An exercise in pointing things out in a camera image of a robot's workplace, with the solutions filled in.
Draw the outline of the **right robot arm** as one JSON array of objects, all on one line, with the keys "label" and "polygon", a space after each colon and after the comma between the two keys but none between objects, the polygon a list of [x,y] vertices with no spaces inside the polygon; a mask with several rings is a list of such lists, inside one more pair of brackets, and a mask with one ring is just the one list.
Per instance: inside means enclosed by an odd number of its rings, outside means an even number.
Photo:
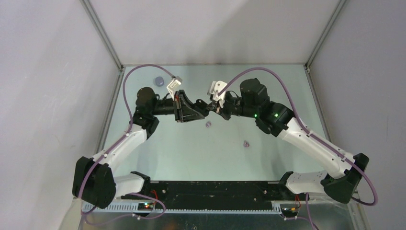
[{"label": "right robot arm", "polygon": [[347,204],[352,200],[369,158],[359,153],[353,155],[332,145],[310,130],[293,110],[270,100],[267,88],[258,79],[244,80],[240,96],[224,90],[226,82],[213,81],[208,95],[211,110],[225,120],[231,116],[255,119],[256,126],[265,134],[284,140],[315,160],[323,170],[318,172],[286,172],[280,180],[279,196],[291,200],[297,194],[326,194],[333,200]]}]

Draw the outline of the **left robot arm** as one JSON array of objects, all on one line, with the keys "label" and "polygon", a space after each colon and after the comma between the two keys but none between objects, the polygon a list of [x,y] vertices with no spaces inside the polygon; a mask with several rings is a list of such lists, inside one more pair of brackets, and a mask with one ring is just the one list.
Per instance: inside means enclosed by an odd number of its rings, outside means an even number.
[{"label": "left robot arm", "polygon": [[81,157],[75,166],[72,194],[98,208],[106,208],[116,198],[133,193],[139,199],[151,195],[148,176],[131,172],[124,176],[115,171],[125,159],[148,140],[159,125],[157,116],[174,115],[175,120],[186,123],[205,119],[208,104],[198,99],[191,102],[184,90],[175,92],[173,98],[158,98],[150,87],[137,92],[136,108],[125,133],[106,150],[91,158]]}]

